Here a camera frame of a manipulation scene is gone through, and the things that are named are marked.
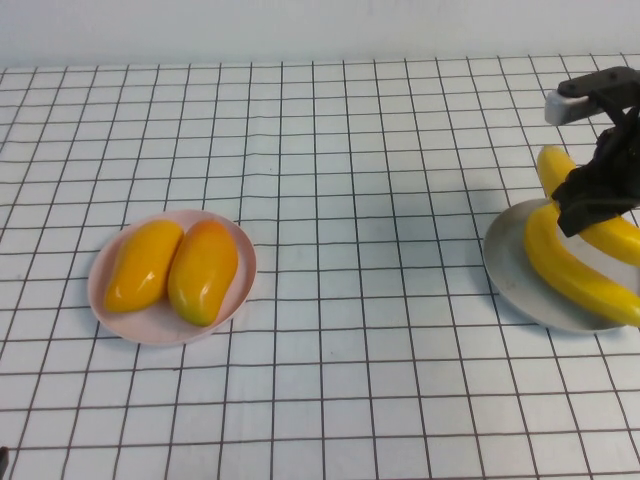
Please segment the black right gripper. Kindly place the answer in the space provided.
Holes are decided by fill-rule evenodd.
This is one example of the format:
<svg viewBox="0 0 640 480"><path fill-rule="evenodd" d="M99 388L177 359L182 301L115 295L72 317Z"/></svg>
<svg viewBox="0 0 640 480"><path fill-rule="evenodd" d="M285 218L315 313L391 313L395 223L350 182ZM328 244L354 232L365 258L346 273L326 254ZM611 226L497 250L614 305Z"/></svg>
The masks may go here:
<svg viewBox="0 0 640 480"><path fill-rule="evenodd" d="M598 173L626 173L634 162L639 107L634 106L598 137L592 163ZM571 170L551 198L558 203L558 226L575 236L639 206L638 197L609 196L609 188L586 167Z"/></svg>

